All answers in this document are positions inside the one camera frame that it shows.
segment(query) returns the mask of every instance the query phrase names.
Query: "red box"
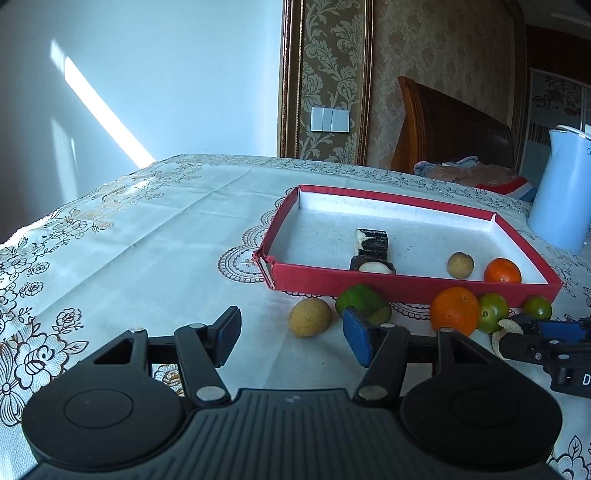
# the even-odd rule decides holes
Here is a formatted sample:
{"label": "red box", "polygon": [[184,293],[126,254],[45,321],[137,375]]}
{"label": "red box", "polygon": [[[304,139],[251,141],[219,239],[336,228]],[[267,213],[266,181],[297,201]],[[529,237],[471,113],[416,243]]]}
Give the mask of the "red box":
{"label": "red box", "polygon": [[[348,270],[355,228],[388,233],[388,260],[396,274]],[[456,280],[446,272],[447,259],[455,251],[474,258],[471,279]],[[486,264],[497,257],[516,263],[523,283],[479,280]],[[541,255],[498,213],[336,187],[295,188],[277,210],[253,258],[269,288],[331,297],[364,283],[387,301],[430,304],[439,292],[461,286],[477,297],[496,292],[509,306],[520,307],[532,295],[553,301],[562,288]]]}

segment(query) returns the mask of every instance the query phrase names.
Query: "tangerine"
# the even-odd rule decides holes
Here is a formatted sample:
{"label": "tangerine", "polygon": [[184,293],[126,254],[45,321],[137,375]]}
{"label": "tangerine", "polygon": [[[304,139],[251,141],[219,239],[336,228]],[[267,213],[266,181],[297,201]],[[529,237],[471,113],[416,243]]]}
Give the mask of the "tangerine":
{"label": "tangerine", "polygon": [[480,321],[480,304],[467,288],[448,288],[431,302],[429,317],[434,330],[452,327],[469,336]]}
{"label": "tangerine", "polygon": [[495,258],[486,266],[484,281],[521,283],[521,272],[511,260]]}

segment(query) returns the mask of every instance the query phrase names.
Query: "wooden headboard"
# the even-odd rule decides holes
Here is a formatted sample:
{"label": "wooden headboard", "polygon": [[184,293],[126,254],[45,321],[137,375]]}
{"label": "wooden headboard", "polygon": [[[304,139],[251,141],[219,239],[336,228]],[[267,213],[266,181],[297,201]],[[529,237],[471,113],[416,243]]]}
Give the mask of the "wooden headboard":
{"label": "wooden headboard", "polygon": [[426,160],[444,163],[475,155],[484,164],[514,166],[509,127],[480,110],[406,77],[398,77],[406,117],[391,170],[412,173]]}

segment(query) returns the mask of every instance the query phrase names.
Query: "beige wallpaper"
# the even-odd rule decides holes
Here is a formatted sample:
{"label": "beige wallpaper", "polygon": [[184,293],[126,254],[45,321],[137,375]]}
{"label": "beige wallpaper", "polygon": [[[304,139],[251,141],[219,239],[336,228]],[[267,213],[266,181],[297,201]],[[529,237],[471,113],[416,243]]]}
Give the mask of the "beige wallpaper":
{"label": "beige wallpaper", "polygon": [[[306,0],[299,157],[354,164],[362,82],[363,0]],[[350,110],[350,131],[311,132],[313,106]]]}
{"label": "beige wallpaper", "polygon": [[500,0],[375,0],[368,156],[389,169],[404,121],[404,75],[508,123],[513,20]]}

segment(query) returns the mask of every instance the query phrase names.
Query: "tablecloth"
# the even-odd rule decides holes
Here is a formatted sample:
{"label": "tablecloth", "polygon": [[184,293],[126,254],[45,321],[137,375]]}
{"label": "tablecloth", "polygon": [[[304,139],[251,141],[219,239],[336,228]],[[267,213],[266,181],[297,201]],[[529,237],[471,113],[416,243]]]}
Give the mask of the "tablecloth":
{"label": "tablecloth", "polygon": [[[375,168],[181,155],[98,187],[0,247],[0,479],[19,478],[35,465],[20,426],[28,399],[132,326],[147,328],[151,336],[171,335],[188,323],[211,324],[237,305],[242,335],[220,369],[232,394],[241,387],[352,391],[364,369],[340,323],[318,337],[295,338],[287,316],[300,298],[269,290],[252,262],[281,199],[298,184],[495,210],[564,282],[554,317],[590,314],[589,247],[575,256],[546,244],[527,227],[527,203]],[[394,309],[397,323],[432,334],[427,306],[399,303]],[[473,338],[486,343],[480,332]],[[511,365],[549,388],[541,367]],[[182,394],[175,371],[175,365],[161,365],[154,376]],[[564,423],[550,466],[567,479],[591,478],[591,400],[553,395]]]}

